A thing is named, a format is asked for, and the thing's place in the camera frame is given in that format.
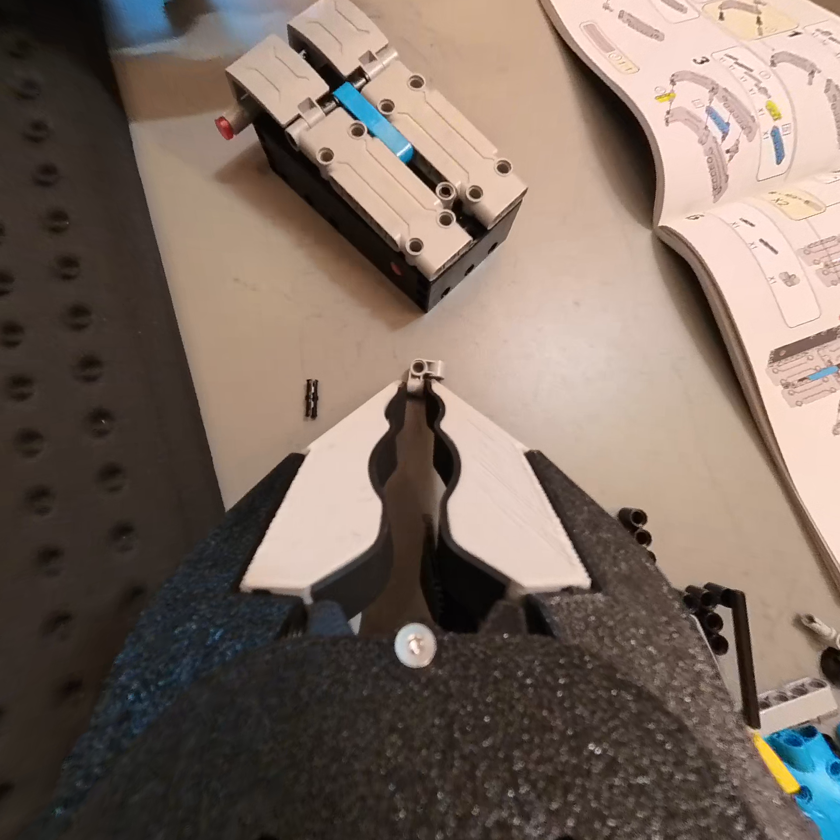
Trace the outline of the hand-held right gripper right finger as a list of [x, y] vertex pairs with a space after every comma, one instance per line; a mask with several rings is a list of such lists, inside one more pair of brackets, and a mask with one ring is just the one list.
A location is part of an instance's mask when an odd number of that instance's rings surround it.
[[436, 579], [465, 611], [537, 594], [589, 593], [593, 578], [529, 456], [438, 380], [425, 383], [438, 503]]

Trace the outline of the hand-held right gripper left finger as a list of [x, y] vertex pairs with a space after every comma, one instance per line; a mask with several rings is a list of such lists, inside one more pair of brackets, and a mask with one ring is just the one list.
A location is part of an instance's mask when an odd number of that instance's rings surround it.
[[407, 390], [396, 380], [314, 440], [247, 564], [242, 593], [338, 604], [354, 620], [394, 563], [384, 490], [397, 466]]

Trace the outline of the small grey brick connector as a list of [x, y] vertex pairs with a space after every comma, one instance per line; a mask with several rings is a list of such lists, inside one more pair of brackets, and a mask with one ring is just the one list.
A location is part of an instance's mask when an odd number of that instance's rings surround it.
[[420, 398], [432, 383], [445, 379], [445, 363], [433, 359], [415, 359], [406, 373], [405, 386], [409, 396]]

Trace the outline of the grey brick robot chassis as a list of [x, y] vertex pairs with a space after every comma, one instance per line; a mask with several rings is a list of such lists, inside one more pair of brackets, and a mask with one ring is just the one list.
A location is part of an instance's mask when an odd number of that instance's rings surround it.
[[422, 312], [509, 235], [527, 185], [351, 1], [317, 1], [225, 70], [226, 139], [271, 170]]

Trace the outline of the grey desk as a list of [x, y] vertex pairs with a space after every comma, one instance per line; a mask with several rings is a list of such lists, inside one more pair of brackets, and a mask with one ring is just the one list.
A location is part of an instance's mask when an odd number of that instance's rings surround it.
[[[538, 1], [358, 1], [528, 186], [507, 241], [422, 314], [267, 168], [223, 140], [225, 68], [309, 1], [104, 1], [133, 147], [226, 508], [407, 363], [544, 452], [614, 514], [648, 514], [670, 582], [745, 593], [759, 691], [820, 677], [799, 624], [839, 594], [683, 260], [652, 234], [632, 117]], [[318, 418], [304, 384], [318, 379]]]

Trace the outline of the black perforated chair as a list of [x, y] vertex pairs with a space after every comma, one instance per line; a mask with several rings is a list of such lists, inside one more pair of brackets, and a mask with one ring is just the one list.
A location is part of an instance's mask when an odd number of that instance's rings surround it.
[[222, 500], [96, 3], [1, 3], [1, 838]]

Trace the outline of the open instruction booklet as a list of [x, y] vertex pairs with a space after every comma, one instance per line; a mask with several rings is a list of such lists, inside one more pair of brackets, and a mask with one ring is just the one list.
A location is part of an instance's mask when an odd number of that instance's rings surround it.
[[839, 574], [839, 14], [814, 1], [542, 6], [645, 131], [653, 234], [696, 272]]

